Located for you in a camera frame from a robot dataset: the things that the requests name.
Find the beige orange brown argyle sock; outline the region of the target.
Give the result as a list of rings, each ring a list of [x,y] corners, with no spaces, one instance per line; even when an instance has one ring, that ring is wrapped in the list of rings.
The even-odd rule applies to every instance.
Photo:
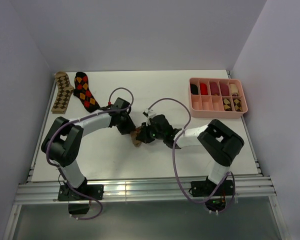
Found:
[[[137,140],[137,136],[139,135],[141,128],[142,127],[139,126],[135,130],[130,132],[130,137],[131,137],[132,144],[137,148],[142,144],[141,141]]]

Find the black red yellow argyle sock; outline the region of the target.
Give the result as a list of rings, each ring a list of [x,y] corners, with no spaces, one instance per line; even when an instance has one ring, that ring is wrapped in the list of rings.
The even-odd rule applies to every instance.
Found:
[[[89,89],[89,79],[84,72],[77,72],[75,74],[74,85],[73,95],[80,100],[83,107],[89,113],[100,109],[99,103]]]

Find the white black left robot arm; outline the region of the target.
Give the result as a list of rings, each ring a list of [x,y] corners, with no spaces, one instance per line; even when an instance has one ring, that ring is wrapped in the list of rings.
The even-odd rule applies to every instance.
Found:
[[[131,104],[118,97],[113,104],[77,119],[57,117],[41,145],[48,164],[57,167],[71,185],[69,194],[76,200],[86,197],[87,179],[77,163],[82,138],[95,131],[116,127],[121,135],[129,135],[136,126],[130,117]]]

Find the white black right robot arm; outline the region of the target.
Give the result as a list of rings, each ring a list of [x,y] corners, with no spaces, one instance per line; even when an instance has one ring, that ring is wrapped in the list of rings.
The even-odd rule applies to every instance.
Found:
[[[213,119],[204,126],[184,130],[172,127],[163,114],[151,118],[149,123],[142,123],[136,131],[135,140],[145,144],[161,140],[167,147],[176,149],[203,146],[214,160],[206,183],[206,189],[212,195],[223,190],[222,178],[229,172],[245,144],[237,133],[220,120]]]

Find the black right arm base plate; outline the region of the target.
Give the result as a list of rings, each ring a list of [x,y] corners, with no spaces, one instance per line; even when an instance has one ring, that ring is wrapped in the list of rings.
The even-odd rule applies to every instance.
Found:
[[[210,180],[191,181],[190,195],[193,197],[208,197],[216,188],[216,184]],[[234,193],[234,184],[232,180],[225,180],[215,191],[213,196],[231,196]]]

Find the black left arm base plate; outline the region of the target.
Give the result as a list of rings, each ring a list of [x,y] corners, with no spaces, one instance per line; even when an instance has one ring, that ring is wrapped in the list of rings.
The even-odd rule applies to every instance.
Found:
[[[77,191],[82,193],[83,195],[89,196],[96,200],[102,200],[103,193],[104,193],[104,185],[88,184],[84,186],[82,189],[77,189]],[[69,188],[68,185],[61,185],[59,188],[57,200],[60,202],[68,202],[68,201],[88,201],[90,199],[88,197],[75,193],[72,189]]]

